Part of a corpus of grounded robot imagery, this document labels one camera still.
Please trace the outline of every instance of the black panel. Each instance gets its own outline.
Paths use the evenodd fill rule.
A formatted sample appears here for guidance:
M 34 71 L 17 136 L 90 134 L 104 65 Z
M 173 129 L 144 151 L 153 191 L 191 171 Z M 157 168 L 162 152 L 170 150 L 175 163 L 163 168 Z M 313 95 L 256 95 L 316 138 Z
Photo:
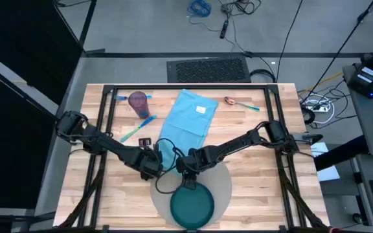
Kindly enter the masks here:
M 54 119 L 0 81 L 0 207 L 33 209 Z
M 50 0 L 0 0 L 0 61 L 60 104 L 82 48 Z

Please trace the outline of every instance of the spoon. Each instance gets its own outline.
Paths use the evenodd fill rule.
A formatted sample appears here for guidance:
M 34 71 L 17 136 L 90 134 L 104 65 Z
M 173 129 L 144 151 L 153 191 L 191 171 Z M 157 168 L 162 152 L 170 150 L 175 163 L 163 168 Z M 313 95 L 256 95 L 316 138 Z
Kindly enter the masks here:
M 249 106 L 247 104 L 243 104 L 243 103 L 237 102 L 233 98 L 228 97 L 228 96 L 224 97 L 224 100 L 226 101 L 227 104 L 230 104 L 230 105 L 240 104 L 241 106 L 248 107 L 249 109 L 252 109 L 252 110 L 255 110 L 255 111 L 259 111 L 260 110 L 259 107 L 253 107 L 253 106 Z

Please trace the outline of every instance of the plastic cup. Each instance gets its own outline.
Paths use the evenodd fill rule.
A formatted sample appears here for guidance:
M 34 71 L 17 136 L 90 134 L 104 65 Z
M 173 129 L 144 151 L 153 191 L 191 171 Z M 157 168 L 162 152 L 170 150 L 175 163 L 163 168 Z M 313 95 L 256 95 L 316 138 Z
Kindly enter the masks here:
M 135 91 L 128 98 L 129 105 L 135 110 L 140 119 L 146 119 L 149 116 L 148 99 L 145 93 Z

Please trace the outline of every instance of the power strip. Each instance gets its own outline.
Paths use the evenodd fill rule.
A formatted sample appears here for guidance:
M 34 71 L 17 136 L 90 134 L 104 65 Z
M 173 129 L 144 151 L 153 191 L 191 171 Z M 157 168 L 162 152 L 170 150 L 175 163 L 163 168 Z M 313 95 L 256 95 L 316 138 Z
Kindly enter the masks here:
M 319 109 L 313 109 L 313 106 L 306 106 L 308 109 L 312 110 L 314 113 L 327 113 L 330 110 L 330 107 L 321 106 Z

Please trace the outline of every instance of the blue cable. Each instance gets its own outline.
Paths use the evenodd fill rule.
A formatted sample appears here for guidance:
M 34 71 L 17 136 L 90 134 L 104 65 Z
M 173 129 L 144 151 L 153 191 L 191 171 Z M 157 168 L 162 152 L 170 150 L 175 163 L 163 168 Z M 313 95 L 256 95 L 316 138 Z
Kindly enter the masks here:
M 193 0 L 188 7 L 188 12 L 192 14 L 191 16 L 208 17 L 211 13 L 211 5 L 205 0 Z

